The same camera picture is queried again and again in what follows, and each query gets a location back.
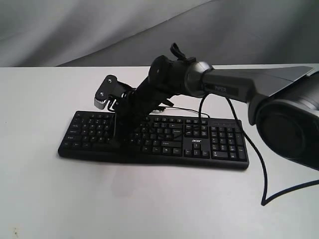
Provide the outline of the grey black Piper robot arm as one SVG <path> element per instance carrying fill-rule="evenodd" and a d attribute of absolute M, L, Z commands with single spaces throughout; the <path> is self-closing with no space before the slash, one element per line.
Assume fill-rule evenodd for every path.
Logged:
<path fill-rule="evenodd" d="M 147 77 L 116 106 L 113 143 L 121 146 L 142 119 L 164 100 L 177 95 L 203 98 L 214 94 L 246 103 L 248 122 L 277 155 L 319 167 L 319 70 L 310 66 L 269 69 L 215 69 L 187 58 L 157 57 Z"/>

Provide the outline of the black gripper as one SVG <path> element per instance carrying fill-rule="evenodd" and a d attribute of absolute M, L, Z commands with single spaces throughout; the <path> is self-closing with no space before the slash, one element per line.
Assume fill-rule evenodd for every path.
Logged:
<path fill-rule="evenodd" d="M 114 92 L 118 96 L 113 117 L 112 147 L 119 147 L 117 162 L 138 162 L 141 146 L 130 136 L 142 119 L 164 101 L 178 95 L 168 86 L 153 84 L 145 79 L 137 88 L 118 82 Z"/>

